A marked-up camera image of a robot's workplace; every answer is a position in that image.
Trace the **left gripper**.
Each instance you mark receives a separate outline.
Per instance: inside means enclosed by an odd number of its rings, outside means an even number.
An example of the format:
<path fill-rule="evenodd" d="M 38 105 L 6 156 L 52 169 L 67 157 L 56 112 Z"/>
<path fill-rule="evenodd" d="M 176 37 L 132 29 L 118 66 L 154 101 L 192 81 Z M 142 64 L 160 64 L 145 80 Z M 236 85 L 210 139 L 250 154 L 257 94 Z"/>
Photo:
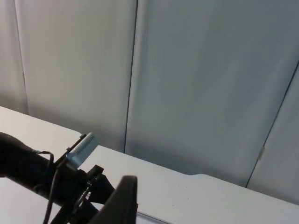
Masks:
<path fill-rule="evenodd" d="M 52 224 L 87 224 L 99 211 L 93 203 L 104 205 L 114 192 L 103 168 L 63 170 L 56 184 L 53 203 L 61 206 Z"/>

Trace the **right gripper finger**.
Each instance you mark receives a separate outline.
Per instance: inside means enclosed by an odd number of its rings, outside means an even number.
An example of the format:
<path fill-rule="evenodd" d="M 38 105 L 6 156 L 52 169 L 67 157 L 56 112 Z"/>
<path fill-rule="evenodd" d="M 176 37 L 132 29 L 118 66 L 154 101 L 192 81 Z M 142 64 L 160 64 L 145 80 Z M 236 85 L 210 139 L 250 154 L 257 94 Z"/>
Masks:
<path fill-rule="evenodd" d="M 135 224 L 137 214 L 137 177 L 125 175 L 91 224 Z"/>

